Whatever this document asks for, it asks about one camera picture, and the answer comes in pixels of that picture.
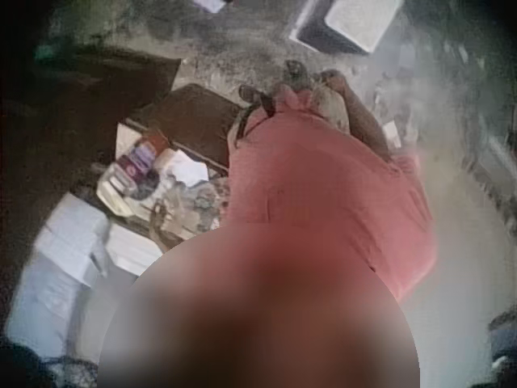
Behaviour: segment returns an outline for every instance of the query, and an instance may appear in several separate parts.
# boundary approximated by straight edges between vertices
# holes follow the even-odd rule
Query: red shirt
[[[400,300],[435,262],[415,161],[385,162],[289,98],[271,119],[254,113],[231,152],[225,224],[299,226],[335,238],[344,260],[366,262]]]

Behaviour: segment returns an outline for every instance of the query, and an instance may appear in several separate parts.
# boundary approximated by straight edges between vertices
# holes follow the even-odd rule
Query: floor
[[[486,328],[515,303],[515,247],[461,163],[473,138],[484,130],[504,137],[509,121],[512,42],[500,26],[458,1],[415,0],[370,57],[329,56],[286,39],[302,1],[240,0],[219,15],[179,0],[80,3],[73,12],[58,11],[51,35],[74,25],[80,41],[182,58],[180,84],[199,82],[238,101],[241,83],[267,90],[284,60],[295,58],[314,72],[341,70],[383,124],[405,116],[420,132],[439,240],[435,270],[402,304],[422,387],[467,387],[488,377]],[[409,77],[400,71],[402,46],[414,53],[404,64]]]

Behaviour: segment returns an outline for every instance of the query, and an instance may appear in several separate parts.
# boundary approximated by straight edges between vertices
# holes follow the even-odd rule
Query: white paper
[[[198,6],[203,7],[208,12],[212,12],[216,14],[220,10],[223,9],[223,6],[226,5],[222,0],[192,0]]]
[[[382,132],[384,132],[386,141],[391,145],[393,148],[401,148],[401,138],[398,136],[398,129],[395,125],[395,121],[390,121],[388,124],[386,124],[384,127],[382,127]]]
[[[117,224],[111,225],[106,250],[117,267],[137,276],[162,257],[154,241]]]
[[[176,151],[166,169],[172,172],[179,182],[184,182],[189,188],[201,181],[208,181],[206,164],[193,161],[181,150]]]

